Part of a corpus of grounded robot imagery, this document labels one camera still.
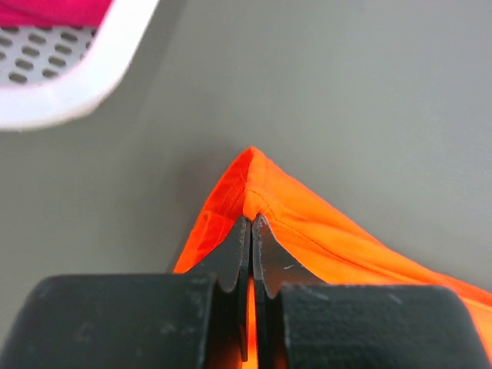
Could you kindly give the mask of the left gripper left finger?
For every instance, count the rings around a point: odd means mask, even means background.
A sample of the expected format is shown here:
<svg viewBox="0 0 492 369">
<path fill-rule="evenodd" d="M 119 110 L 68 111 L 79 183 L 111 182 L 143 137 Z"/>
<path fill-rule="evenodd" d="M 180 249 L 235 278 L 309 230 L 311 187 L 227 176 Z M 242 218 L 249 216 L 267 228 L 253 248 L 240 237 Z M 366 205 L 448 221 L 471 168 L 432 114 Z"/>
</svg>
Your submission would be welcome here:
<svg viewBox="0 0 492 369">
<path fill-rule="evenodd" d="M 251 224 L 183 274 L 40 281 L 1 351 L 3 368 L 239 368 L 248 358 Z"/>
</svg>

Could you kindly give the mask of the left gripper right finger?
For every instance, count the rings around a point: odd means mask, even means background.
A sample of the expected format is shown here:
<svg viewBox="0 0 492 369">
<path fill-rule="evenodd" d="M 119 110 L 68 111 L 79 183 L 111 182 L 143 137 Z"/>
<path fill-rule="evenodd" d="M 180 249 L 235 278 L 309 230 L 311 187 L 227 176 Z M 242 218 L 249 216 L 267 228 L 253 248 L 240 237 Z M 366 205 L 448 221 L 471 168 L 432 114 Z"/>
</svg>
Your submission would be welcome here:
<svg viewBox="0 0 492 369">
<path fill-rule="evenodd" d="M 489 368 L 459 297 L 435 285 L 329 284 L 264 216 L 251 229 L 261 368 Z"/>
</svg>

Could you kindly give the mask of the orange t shirt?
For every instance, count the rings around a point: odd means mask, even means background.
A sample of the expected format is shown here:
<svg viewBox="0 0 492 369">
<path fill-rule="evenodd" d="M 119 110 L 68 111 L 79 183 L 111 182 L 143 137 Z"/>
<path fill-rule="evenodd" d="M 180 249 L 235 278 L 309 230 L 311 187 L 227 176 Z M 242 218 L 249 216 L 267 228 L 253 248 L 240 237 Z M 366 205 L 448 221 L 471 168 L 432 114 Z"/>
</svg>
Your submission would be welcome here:
<svg viewBox="0 0 492 369">
<path fill-rule="evenodd" d="M 480 288 L 427 269 L 392 251 L 256 148 L 241 153 L 222 175 L 188 236 L 174 272 L 202 261 L 239 218 L 252 225 L 264 216 L 280 243 L 311 273 L 329 284 L 435 285 L 454 292 L 469 312 L 491 362 L 491 295 Z M 257 322 L 251 257 L 248 268 L 248 358 L 239 368 L 258 365 Z"/>
</svg>

